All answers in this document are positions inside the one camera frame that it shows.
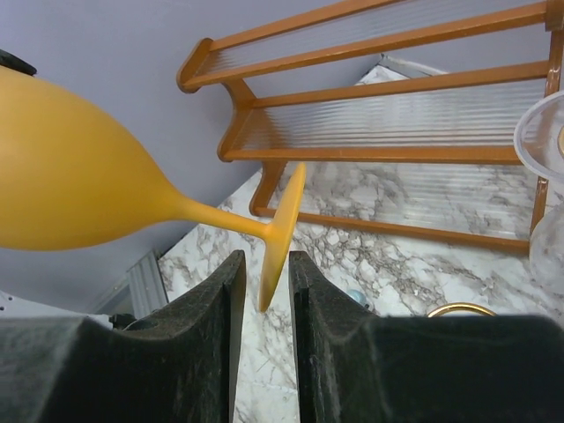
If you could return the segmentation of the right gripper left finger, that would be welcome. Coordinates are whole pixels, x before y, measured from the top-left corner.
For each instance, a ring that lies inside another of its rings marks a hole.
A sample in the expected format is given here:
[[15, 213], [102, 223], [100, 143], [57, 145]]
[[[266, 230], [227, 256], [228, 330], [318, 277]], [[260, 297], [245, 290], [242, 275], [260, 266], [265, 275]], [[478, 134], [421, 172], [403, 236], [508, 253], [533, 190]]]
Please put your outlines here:
[[3, 319], [2, 421], [231, 421], [245, 289], [235, 250], [123, 330], [82, 316]]

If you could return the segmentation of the wooden shelf rack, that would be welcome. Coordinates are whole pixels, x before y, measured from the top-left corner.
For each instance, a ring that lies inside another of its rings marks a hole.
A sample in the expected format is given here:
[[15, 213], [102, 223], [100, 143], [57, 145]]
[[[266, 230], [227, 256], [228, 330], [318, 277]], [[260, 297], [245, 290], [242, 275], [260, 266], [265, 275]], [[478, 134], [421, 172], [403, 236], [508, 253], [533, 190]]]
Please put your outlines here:
[[[362, 41], [238, 64], [238, 48], [308, 27], [374, 11], [381, 22], [438, 12], [433, 1], [343, 1], [219, 40], [204, 38], [176, 76], [194, 93], [223, 85], [234, 104], [233, 119], [218, 156], [256, 160], [263, 175], [249, 209], [274, 214], [270, 201], [291, 161], [340, 161], [515, 166], [516, 122], [530, 101], [558, 91], [563, 57], [563, 4], [537, 1], [488, 13], [466, 12], [456, 20], [377, 35]], [[545, 59], [371, 85], [355, 85], [260, 98], [248, 79], [359, 56], [541, 25], [550, 35]]]

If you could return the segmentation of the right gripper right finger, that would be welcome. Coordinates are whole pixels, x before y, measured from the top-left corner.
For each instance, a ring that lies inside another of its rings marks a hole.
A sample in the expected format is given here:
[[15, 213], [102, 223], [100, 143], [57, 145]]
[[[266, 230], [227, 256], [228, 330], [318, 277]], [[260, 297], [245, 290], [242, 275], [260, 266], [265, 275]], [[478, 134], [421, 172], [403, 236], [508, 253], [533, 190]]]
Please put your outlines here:
[[380, 317], [289, 256], [304, 422], [560, 422], [563, 330], [534, 315]]

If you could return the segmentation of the orange plastic goblet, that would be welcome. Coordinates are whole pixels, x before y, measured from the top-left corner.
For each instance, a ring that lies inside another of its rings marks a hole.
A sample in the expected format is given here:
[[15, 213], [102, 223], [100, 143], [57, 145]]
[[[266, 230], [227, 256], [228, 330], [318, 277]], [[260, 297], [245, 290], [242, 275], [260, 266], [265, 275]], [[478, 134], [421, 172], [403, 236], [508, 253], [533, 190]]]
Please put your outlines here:
[[74, 93], [1, 70], [1, 244], [66, 250], [114, 241], [147, 226], [189, 220], [258, 237], [265, 253], [258, 307], [270, 306], [305, 185], [299, 164], [264, 224], [183, 195], [111, 115]]

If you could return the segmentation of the light blue nail file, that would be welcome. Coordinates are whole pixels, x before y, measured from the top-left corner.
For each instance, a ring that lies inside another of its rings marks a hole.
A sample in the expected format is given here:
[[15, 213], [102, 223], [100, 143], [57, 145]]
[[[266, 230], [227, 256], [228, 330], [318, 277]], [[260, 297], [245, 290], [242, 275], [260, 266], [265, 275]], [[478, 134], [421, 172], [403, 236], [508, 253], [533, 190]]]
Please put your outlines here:
[[357, 291], [357, 290], [349, 290], [347, 295], [352, 298], [354, 301], [359, 303], [363, 308], [370, 308], [370, 304], [367, 300], [367, 297], [364, 293]]

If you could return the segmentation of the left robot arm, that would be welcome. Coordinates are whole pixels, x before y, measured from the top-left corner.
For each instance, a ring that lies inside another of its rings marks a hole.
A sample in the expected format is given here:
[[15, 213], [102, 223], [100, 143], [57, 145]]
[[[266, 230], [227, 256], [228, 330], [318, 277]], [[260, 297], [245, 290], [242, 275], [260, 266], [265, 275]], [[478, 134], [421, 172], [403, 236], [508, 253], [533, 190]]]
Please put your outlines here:
[[0, 50], [0, 65], [32, 77], [37, 73], [36, 68], [31, 64], [2, 49]]

